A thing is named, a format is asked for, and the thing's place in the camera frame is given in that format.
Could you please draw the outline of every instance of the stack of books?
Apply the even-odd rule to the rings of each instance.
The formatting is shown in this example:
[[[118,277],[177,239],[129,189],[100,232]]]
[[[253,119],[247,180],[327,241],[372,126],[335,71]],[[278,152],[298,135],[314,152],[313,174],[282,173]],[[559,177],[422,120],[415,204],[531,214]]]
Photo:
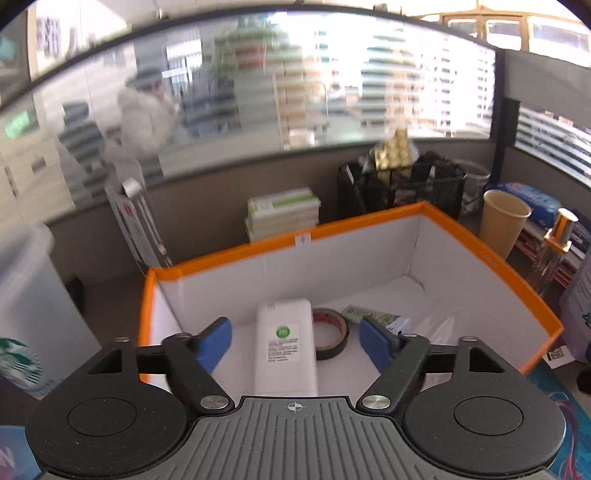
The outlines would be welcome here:
[[[318,225],[320,200],[308,188],[248,200],[246,232],[251,242]]]

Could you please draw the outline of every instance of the glass window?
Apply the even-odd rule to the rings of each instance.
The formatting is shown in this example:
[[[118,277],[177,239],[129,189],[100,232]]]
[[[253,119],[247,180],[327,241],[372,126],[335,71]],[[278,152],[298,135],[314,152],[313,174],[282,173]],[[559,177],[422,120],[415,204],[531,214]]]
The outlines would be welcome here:
[[[0,33],[0,102],[31,79],[129,31],[100,0],[37,0]]]
[[[424,22],[439,22],[441,20],[441,15],[425,15],[421,18]]]
[[[478,36],[478,27],[476,25],[476,19],[453,19],[447,21],[447,26],[455,28],[466,35],[476,38]]]
[[[529,17],[530,52],[591,66],[589,30],[581,24]]]
[[[591,130],[522,103],[515,146],[591,186]]]
[[[518,20],[487,20],[486,41],[507,50],[521,50]]]
[[[479,5],[497,11],[531,12],[576,20],[574,13],[559,0],[479,0]]]
[[[301,148],[291,143],[301,130],[310,148],[402,126],[419,138],[488,138],[494,63],[494,50],[468,39],[371,15],[194,21],[43,82],[32,93],[38,126],[32,105],[4,109],[0,158],[20,215],[49,220],[104,202],[117,177],[150,186]]]
[[[397,0],[388,2],[388,10],[398,12],[402,9],[404,15],[418,17],[434,12],[464,12],[474,10],[482,0]]]

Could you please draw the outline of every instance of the cardboard box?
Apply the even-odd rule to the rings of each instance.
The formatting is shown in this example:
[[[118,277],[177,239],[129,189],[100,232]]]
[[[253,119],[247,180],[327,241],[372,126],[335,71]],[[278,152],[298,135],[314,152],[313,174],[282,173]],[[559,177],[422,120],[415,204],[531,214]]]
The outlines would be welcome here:
[[[433,342],[481,338],[526,373],[561,334],[558,318],[505,261],[426,203],[355,217],[198,258],[147,277],[140,345],[199,333],[219,316],[232,344],[213,377],[235,401],[254,393],[255,323],[266,301],[306,298],[420,320]],[[353,403],[379,376],[355,325],[337,357],[317,363],[320,395]],[[150,376],[166,387],[163,378]]]
[[[108,189],[107,198],[139,269],[172,266],[143,187],[129,179],[123,182],[119,192]]]

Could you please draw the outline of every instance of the blue gripper pad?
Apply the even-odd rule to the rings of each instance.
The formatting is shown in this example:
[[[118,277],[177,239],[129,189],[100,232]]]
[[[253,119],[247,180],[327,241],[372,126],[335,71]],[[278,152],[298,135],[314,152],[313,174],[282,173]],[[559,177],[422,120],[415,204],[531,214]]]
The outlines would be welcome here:
[[[393,362],[388,340],[365,318],[359,324],[359,342],[378,372],[384,372]]]
[[[211,374],[232,343],[232,324],[227,318],[220,318],[199,337],[199,351],[196,359],[203,369]]]

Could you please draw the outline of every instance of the qr code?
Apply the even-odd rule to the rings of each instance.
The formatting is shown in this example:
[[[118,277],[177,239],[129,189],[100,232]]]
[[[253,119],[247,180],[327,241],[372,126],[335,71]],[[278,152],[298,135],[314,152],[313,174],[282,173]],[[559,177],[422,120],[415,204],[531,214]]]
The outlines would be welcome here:
[[[559,346],[558,348],[555,348],[554,350],[548,352],[548,360],[552,361],[552,360],[558,360],[559,358],[564,357],[564,352],[562,350],[562,347]]]

